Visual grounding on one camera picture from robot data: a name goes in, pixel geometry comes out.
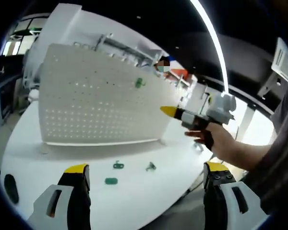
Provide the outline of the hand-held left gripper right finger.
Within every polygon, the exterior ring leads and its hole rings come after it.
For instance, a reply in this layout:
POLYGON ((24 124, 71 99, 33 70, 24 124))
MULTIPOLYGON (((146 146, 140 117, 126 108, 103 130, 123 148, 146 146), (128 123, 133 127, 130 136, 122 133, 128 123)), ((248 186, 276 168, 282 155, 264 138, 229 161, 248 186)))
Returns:
POLYGON ((265 222, 257 194, 225 165, 206 162, 203 183, 206 230, 256 230, 265 222))

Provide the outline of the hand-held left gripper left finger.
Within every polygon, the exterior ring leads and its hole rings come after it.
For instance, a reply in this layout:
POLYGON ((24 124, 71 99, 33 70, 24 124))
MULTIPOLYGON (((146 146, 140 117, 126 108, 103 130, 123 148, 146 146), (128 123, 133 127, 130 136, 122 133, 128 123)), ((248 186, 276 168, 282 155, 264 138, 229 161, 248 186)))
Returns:
POLYGON ((67 168, 34 202, 28 219, 34 230, 90 230, 89 165, 67 168))

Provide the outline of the person's right hand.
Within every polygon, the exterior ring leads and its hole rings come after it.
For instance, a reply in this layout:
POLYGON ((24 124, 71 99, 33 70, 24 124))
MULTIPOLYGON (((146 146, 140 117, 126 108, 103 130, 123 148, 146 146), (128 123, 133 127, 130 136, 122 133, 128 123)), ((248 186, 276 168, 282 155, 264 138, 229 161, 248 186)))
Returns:
POLYGON ((229 159, 235 142, 232 135, 221 125, 209 123, 204 130, 189 130, 185 135, 194 138, 194 142, 204 144, 212 153, 223 161, 229 159))

